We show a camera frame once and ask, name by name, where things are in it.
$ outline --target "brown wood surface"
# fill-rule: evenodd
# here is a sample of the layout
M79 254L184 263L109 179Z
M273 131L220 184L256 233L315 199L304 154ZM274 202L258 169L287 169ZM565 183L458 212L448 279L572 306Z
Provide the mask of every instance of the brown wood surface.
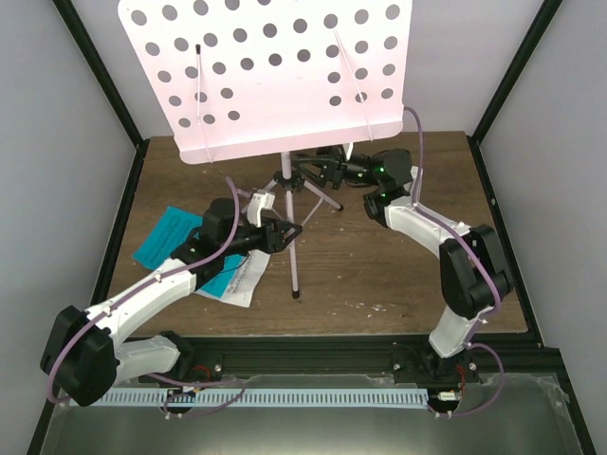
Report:
M422 202L454 220L476 226L491 216L463 133L429 133ZM403 134L357 144L371 154L404 147L417 160L416 135ZM152 140L138 183L135 202L111 295L148 272L132 259L167 206L202 214L212 199L229 197L224 177L243 190L262 188L280 168L278 155L211 165L191 166L179 160L170 137ZM291 298L288 252L273 255L255 290L250 308L239 308L192 295L162 311L140 328L151 336L174 330L184 336L405 334L429 332L445 303L440 292L438 261L402 234L370 221L362 206L365 190L345 185L327 190L345 206L343 212L323 204L296 240L302 296ZM295 195L296 221L317 202L309 191ZM282 190L275 208L284 212ZM487 331L522 332L524 318L515 295Z

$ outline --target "white wall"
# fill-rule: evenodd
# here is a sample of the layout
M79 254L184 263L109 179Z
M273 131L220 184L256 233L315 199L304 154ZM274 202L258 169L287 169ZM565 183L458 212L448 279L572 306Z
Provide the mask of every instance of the white wall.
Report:
M607 453L607 3L563 2L483 144L545 342Z
M50 1L0 14L0 453L44 404L57 313L92 295L134 148Z
M172 136L120 25L118 2L73 0L143 136ZM425 129L473 132L541 3L414 0L405 102Z

